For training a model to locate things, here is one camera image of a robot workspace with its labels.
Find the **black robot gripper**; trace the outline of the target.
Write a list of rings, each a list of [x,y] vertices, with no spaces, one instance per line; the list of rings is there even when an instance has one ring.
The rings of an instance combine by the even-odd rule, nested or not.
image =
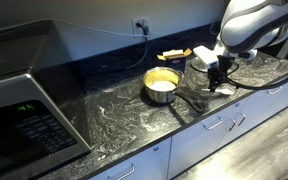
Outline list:
[[[218,55],[219,64],[213,65],[208,69],[208,78],[210,80],[209,90],[215,92],[216,87],[219,87],[225,83],[225,77],[228,75],[228,70],[235,63],[234,57],[225,57]]]

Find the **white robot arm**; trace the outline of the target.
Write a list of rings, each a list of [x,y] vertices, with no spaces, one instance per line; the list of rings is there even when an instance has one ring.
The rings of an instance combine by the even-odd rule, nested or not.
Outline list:
[[[221,21],[217,42],[210,54],[209,89],[222,83],[248,90],[267,90],[288,83],[288,76],[276,84],[248,86],[229,78],[227,63],[235,55],[256,53],[288,37],[288,0],[231,0]]]

